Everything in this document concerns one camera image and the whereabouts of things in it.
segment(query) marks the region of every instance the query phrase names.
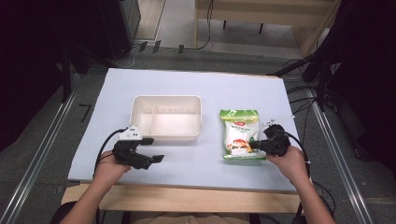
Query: green snack bag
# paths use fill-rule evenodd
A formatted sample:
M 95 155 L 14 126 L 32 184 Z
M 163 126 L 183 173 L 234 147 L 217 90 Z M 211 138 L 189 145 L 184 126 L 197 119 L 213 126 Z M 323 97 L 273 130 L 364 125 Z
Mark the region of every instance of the green snack bag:
M 221 110 L 224 121 L 224 159 L 261 159 L 265 152 L 251 148 L 249 142 L 259 139 L 259 113 L 257 110 Z

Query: forearm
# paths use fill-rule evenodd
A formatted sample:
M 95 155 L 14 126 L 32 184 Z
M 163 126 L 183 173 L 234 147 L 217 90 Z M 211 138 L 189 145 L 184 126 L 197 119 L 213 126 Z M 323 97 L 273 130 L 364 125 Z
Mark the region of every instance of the forearm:
M 91 224 L 99 203 L 107 192 L 107 188 L 92 182 L 61 223 Z
M 294 186 L 300 196 L 307 223 L 335 223 L 308 178 L 296 181 Z

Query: gray floor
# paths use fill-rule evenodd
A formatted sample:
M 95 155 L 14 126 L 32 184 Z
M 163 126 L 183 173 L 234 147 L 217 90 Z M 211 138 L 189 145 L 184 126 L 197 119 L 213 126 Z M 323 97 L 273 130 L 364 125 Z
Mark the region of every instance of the gray floor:
M 180 18 L 180 11 L 191 13 L 193 1 L 167 0 L 163 20 L 157 39 L 161 39 L 162 47 L 178 47 L 184 44 L 192 47 L 192 23 Z M 205 22 L 200 21 L 200 30 L 205 30 Z M 176 49 L 161 49 L 151 53 L 133 52 L 118 61 L 123 65 L 132 65 L 131 69 L 163 69 L 182 71 L 217 71 L 262 75 L 275 72 L 288 65 L 289 59 L 301 58 L 290 29 L 285 26 L 265 25 L 262 35 L 257 35 L 259 24 L 242 24 L 230 22 L 226 30 L 222 30 L 222 21 L 213 21 L 213 45 L 204 51 L 187 51 L 177 54 Z M 207 35 L 200 32 L 200 43 L 205 43 Z M 79 140 L 85 132 L 92 110 L 88 117 L 81 121 L 87 110 L 94 106 L 106 75 L 106 69 L 97 63 L 92 64 L 88 75 L 81 75 L 74 101 L 64 118 L 63 125 L 49 148 L 49 153 L 38 173 L 35 183 L 28 189 L 28 195 L 21 210 L 15 211 L 17 216 L 12 222 L 2 220 L 1 223 L 49 223 L 50 218 L 59 206 L 63 197 L 63 189 L 76 183 L 66 180 L 68 169 L 73 160 Z M 283 76 L 287 89 L 305 85 L 301 81 L 299 70 L 291 75 Z M 290 100 L 307 96 L 306 91 L 290 94 Z M 9 148 L 0 152 L 0 214 L 6 211 L 14 190 L 22 180 L 32 159 L 40 147 L 41 140 L 61 106 L 62 90 L 57 91 L 48 103 L 30 122 L 20 139 Z M 336 164 L 333 161 L 328 142 L 321 130 L 314 110 L 310 110 L 306 125 L 306 111 L 296 115 L 296 126 L 300 138 L 305 127 L 304 146 L 312 161 L 313 180 L 328 189 L 336 204 L 335 217 L 338 223 L 360 223 L 352 206 L 352 202 L 342 182 Z M 336 114 L 326 109 L 327 117 L 337 143 L 346 159 L 347 167 L 356 181 L 368 207 L 373 223 L 396 223 L 396 183 L 392 173 L 376 161 L 360 161 L 353 152 L 353 146 L 346 130 Z M 332 206 L 329 195 L 326 199 Z M 121 212 L 109 213 L 105 223 L 119 223 Z M 293 214 L 269 214 L 281 223 L 290 223 Z M 262 223 L 273 223 L 262 216 Z

